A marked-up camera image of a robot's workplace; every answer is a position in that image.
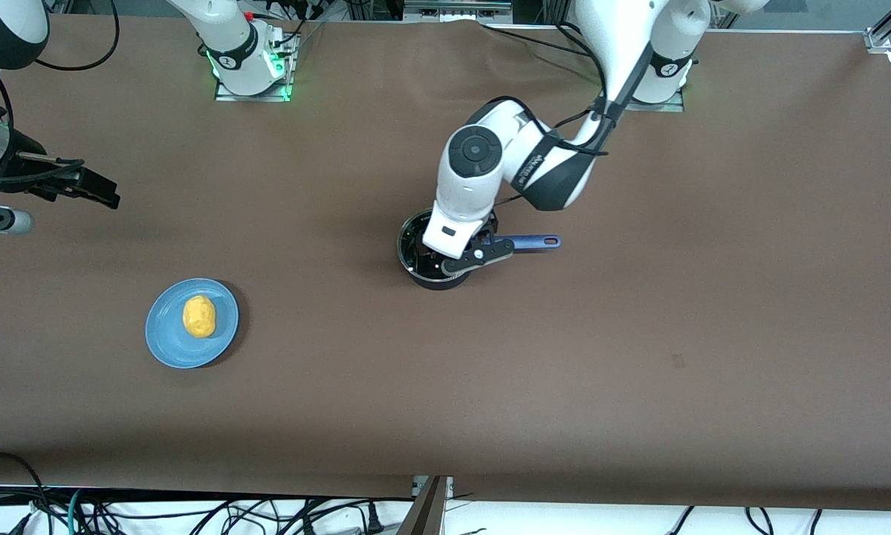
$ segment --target blue plate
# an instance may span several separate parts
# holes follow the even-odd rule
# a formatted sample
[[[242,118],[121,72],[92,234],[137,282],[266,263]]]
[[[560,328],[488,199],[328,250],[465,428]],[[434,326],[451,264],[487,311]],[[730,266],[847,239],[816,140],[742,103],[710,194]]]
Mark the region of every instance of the blue plate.
[[[184,303],[204,295],[217,311],[217,328],[208,338],[194,338],[184,329]],[[237,301],[221,283],[187,279],[167,288],[154,302],[145,322],[145,339],[154,358],[171,368],[191,369],[221,356],[237,334]]]

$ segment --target brown table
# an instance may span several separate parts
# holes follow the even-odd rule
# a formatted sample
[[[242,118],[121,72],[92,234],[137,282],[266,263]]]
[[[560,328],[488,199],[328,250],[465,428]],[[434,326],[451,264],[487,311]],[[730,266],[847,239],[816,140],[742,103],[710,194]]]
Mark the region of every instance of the brown table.
[[[110,37],[52,24],[55,63]],[[0,450],[47,483],[891,508],[891,64],[858,35],[707,35],[686,113],[629,113],[570,210],[499,210],[560,250],[448,292],[394,245],[443,143],[500,94],[578,111],[589,64],[332,24],[293,102],[215,103],[197,44],[125,17],[101,68],[4,75],[18,128],[123,197],[1,199],[37,227],[0,236]],[[199,276],[244,321],[180,372],[143,324]]]

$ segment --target potato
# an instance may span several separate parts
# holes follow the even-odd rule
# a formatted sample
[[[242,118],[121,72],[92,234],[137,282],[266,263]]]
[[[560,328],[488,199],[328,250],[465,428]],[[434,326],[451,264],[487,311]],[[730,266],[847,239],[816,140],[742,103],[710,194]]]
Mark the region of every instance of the potato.
[[[195,295],[184,303],[184,330],[194,338],[208,338],[217,328],[217,310],[204,295]]]

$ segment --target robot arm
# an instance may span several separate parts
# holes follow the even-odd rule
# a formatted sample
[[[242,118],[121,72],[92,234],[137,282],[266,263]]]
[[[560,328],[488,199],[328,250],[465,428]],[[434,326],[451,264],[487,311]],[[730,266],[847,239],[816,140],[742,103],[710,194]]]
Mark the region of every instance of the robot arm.
[[[633,99],[670,98],[693,64],[713,1],[751,13],[768,0],[574,0],[570,17],[599,59],[602,91],[573,140],[563,141],[526,106],[502,98],[479,109],[449,139],[438,164],[438,189],[426,247],[466,260],[488,224],[502,181],[538,210],[563,210],[580,195],[595,156]],[[478,268],[500,258],[479,257]]]
[[[422,243],[461,258],[488,221],[502,181],[538,210],[570,206],[647,72],[653,54],[650,34],[668,2],[575,0],[574,20],[600,58],[604,78],[577,136],[563,141],[513,99],[497,99],[479,109],[442,152]]]
[[[197,30],[214,74],[232,94],[255,95],[286,75],[283,57],[293,35],[254,19],[248,21],[237,0],[166,0]]]
[[[48,15],[41,0],[0,0],[0,68],[23,68],[41,54],[48,40]],[[0,108],[0,118],[7,114]],[[61,195],[84,198],[117,209],[111,182],[82,160],[47,156],[40,143],[0,121],[0,192],[31,193],[47,201]],[[23,210],[0,207],[0,233],[22,234],[32,227]]]

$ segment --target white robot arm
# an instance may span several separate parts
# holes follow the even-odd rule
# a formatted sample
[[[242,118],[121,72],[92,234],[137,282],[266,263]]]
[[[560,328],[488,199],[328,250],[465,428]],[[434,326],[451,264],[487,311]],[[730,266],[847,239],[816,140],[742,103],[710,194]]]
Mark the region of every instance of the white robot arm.
[[[449,259],[458,276],[510,256],[476,247],[502,181],[538,210],[563,210],[580,195],[633,99],[666,100],[680,87],[706,31],[713,1],[750,13],[768,0],[574,0],[574,20],[599,58],[603,89],[573,140],[564,141],[520,101],[503,97],[479,109],[449,139],[422,244]]]
[[[461,259],[486,223],[502,180],[538,210],[570,206],[647,73],[653,25],[669,2],[575,0],[571,17],[599,58],[603,78],[603,90],[588,107],[577,136],[562,141],[514,100],[499,99],[479,109],[452,135],[442,153],[435,203],[422,243]]]
[[[214,72],[232,94],[255,95],[283,78],[282,55],[294,35],[254,19],[248,21],[237,0],[166,0],[197,30]]]

